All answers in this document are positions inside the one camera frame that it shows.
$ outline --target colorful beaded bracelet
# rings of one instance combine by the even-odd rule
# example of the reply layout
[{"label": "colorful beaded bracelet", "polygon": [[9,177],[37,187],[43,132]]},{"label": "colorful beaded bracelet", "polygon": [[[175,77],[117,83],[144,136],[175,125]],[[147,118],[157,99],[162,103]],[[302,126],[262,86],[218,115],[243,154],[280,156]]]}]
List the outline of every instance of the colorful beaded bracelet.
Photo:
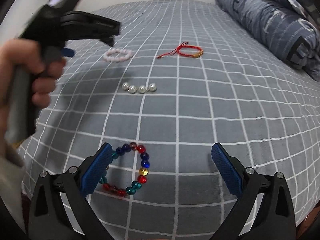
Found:
[{"label": "colorful beaded bracelet", "polygon": [[141,161],[141,168],[139,169],[139,176],[137,180],[133,181],[131,183],[130,187],[127,187],[125,190],[123,188],[117,188],[116,186],[111,186],[108,183],[108,180],[106,178],[107,170],[109,169],[109,166],[106,168],[103,176],[100,179],[100,183],[102,184],[103,188],[107,191],[109,191],[112,194],[119,195],[121,197],[125,197],[128,195],[133,195],[136,193],[138,189],[141,189],[142,184],[147,182],[146,176],[148,175],[149,171],[148,168],[150,167],[149,162],[149,154],[146,152],[146,148],[139,144],[137,145],[135,142],[131,142],[130,144],[125,143],[122,147],[118,147],[115,151],[112,151],[112,159],[116,160],[119,158],[119,156],[123,156],[125,153],[133,151],[138,151],[140,153]]}]

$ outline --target gray checkered bed sheet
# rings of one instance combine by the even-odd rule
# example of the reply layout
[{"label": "gray checkered bed sheet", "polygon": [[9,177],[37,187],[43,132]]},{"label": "gray checkered bed sheet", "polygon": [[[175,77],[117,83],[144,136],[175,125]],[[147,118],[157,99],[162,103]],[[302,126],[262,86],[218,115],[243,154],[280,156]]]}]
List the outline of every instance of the gray checkered bed sheet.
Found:
[{"label": "gray checkered bed sheet", "polygon": [[[136,141],[151,156],[148,182],[126,198],[98,185],[88,201],[103,225],[116,239],[209,239],[236,201],[211,160],[212,144],[221,142],[244,166],[284,173],[300,223],[320,198],[319,83],[276,59],[212,4],[153,0],[96,13],[122,22],[115,46],[134,57],[107,63],[109,47],[99,41],[68,44],[76,56],[36,134],[19,149],[29,196],[43,169],[64,172],[103,142],[116,148]],[[201,46],[203,56],[156,59],[183,41]],[[158,89],[132,95],[121,89],[125,81]],[[108,181],[125,188],[139,167],[138,154],[128,153],[110,165]]]}]

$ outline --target device handle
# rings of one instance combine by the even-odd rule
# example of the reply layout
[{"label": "device handle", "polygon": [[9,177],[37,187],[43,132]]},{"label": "device handle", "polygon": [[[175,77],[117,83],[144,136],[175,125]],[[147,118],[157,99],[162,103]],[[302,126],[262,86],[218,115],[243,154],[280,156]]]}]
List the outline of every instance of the device handle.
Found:
[{"label": "device handle", "polygon": [[[42,59],[46,66],[61,59],[60,48],[47,46],[42,49]],[[8,129],[5,135],[10,144],[20,144],[36,132],[36,119],[39,109],[32,103],[32,83],[39,76],[48,77],[45,70],[39,75],[28,73],[21,66],[17,66],[8,91],[9,104]]]}]

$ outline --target pearl hair clip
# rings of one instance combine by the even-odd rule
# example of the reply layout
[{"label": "pearl hair clip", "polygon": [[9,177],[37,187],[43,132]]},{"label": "pearl hair clip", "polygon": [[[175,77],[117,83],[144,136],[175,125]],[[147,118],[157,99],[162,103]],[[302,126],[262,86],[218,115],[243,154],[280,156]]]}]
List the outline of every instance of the pearl hair clip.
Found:
[{"label": "pearl hair clip", "polygon": [[[126,54],[125,56],[120,57],[111,57],[112,54]],[[130,49],[110,49],[105,54],[103,54],[103,59],[106,62],[124,62],[133,57],[133,52]]]},{"label": "pearl hair clip", "polygon": [[146,92],[155,92],[157,90],[156,84],[152,83],[148,86],[148,89],[146,86],[142,85],[139,86],[138,88],[135,85],[130,85],[128,82],[125,82],[122,84],[122,89],[124,91],[129,92],[130,94],[134,94],[135,92],[138,91],[140,94],[144,94]]}]

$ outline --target red string bracelet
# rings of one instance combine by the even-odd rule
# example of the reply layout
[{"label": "red string bracelet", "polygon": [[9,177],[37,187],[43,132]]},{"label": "red string bracelet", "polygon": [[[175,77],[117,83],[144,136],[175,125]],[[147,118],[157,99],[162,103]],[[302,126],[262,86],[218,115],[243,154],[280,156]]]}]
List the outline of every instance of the red string bracelet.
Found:
[{"label": "red string bracelet", "polygon": [[[199,46],[192,46],[192,45],[188,45],[189,42],[185,41],[183,43],[181,43],[176,49],[174,49],[173,51],[169,52],[169,53],[165,53],[162,55],[157,56],[157,58],[162,58],[163,56],[172,56],[176,53],[178,53],[180,56],[183,57],[193,57],[193,58],[198,58],[200,56],[202,56],[203,54],[203,49],[201,49]],[[180,52],[180,49],[182,48],[189,48],[189,49],[197,49],[199,50],[199,52],[195,53],[195,54],[185,54]]]}]

